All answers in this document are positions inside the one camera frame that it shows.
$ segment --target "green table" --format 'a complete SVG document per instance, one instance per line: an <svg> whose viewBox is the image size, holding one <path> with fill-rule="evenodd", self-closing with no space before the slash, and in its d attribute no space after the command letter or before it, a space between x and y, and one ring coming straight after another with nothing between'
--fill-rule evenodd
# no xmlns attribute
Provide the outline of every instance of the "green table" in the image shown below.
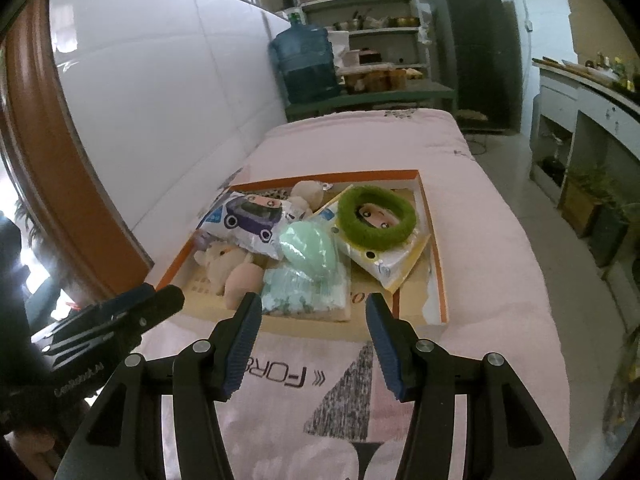
<svg viewBox="0 0 640 480"><path fill-rule="evenodd" d="M367 105L382 103L406 103L419 107L421 102L439 98L450 102L449 111L455 114L458 110L458 96L453 88L441 85L428 79L407 81L406 89L388 92L371 92L364 94L342 94L337 97L314 103L292 104L286 107L287 120L292 123L300 119L318 117L346 108L363 108Z"/></svg>

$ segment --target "pink bedsheet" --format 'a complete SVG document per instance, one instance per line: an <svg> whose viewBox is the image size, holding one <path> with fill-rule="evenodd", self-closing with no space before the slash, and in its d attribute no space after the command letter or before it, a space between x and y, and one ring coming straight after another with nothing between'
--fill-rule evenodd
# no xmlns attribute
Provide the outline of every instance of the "pink bedsheet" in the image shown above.
<svg viewBox="0 0 640 480"><path fill-rule="evenodd" d="M397 169L418 169L430 201L450 318L438 343L473 358L503 354L566 451L569 387L542 272L449 114L345 112L285 124L248 157L236 183ZM211 329L176 316L146 334L141 351L148 358L178 352ZM298 387L303 369L306 382ZM344 397L354 405L345 407ZM355 480L356 450L364 444L377 449L364 478L394 476L410 409L384 388L370 346L260 334L242 388L218 406L218 416L236 478ZM351 412L352 423L326 422ZM168 478L178 478L170 409L163 417ZM452 480L462 476L464 425L464 415L456 417Z"/></svg>

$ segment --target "silver bolt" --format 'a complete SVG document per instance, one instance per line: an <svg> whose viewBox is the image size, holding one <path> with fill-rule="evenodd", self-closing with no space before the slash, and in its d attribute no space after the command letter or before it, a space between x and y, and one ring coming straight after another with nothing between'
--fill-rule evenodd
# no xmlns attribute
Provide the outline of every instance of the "silver bolt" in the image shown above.
<svg viewBox="0 0 640 480"><path fill-rule="evenodd" d="M204 352L211 348L211 343L206 339L201 339L200 341L196 341L191 348L198 354L204 354Z"/></svg>
<svg viewBox="0 0 640 480"><path fill-rule="evenodd" d="M493 366L502 366L504 364L504 357L496 352L491 352L487 354L486 360L489 361L489 364Z"/></svg>
<svg viewBox="0 0 640 480"><path fill-rule="evenodd" d="M129 368L133 368L134 366L138 366L140 362L140 356L138 354L131 354L124 359L124 364Z"/></svg>
<svg viewBox="0 0 640 480"><path fill-rule="evenodd" d="M436 345L430 339L418 339L415 347L418 352L431 352L434 348L436 348Z"/></svg>

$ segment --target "car wheel print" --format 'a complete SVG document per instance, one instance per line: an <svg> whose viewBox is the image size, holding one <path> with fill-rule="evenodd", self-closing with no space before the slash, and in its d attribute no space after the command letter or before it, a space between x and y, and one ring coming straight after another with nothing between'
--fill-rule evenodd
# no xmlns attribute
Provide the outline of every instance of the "car wheel print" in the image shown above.
<svg viewBox="0 0 640 480"><path fill-rule="evenodd" d="M238 218L236 218L234 215L225 216L225 227L227 229L233 229L237 225L238 225Z"/></svg>
<svg viewBox="0 0 640 480"><path fill-rule="evenodd" d="M268 229L263 229L262 231L260 231L260 240L262 240L264 243L267 243L269 240L271 240L271 231L269 231Z"/></svg>

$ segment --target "green plush headband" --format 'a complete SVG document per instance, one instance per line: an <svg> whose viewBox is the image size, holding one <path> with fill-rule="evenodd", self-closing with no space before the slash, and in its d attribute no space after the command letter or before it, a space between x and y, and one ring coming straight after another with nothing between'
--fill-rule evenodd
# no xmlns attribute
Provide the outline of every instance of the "green plush headband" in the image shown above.
<svg viewBox="0 0 640 480"><path fill-rule="evenodd" d="M357 211L372 203L391 211L398 225L378 229L358 218ZM411 204L388 189L377 186L357 186L342 194L338 202L338 223L344 237L365 249L386 251L404 242L415 228L416 217Z"/></svg>

